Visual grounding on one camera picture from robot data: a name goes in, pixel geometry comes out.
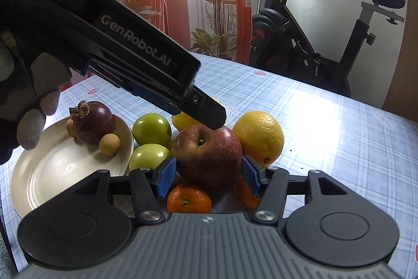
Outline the grey gloved left hand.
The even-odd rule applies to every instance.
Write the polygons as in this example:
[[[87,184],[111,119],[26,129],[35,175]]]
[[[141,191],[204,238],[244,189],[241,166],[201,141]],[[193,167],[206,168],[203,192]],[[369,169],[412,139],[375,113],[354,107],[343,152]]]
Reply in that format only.
[[[34,149],[60,100],[60,87],[72,78],[69,68],[51,54],[32,62],[19,54],[14,36],[1,33],[1,163],[17,147]]]

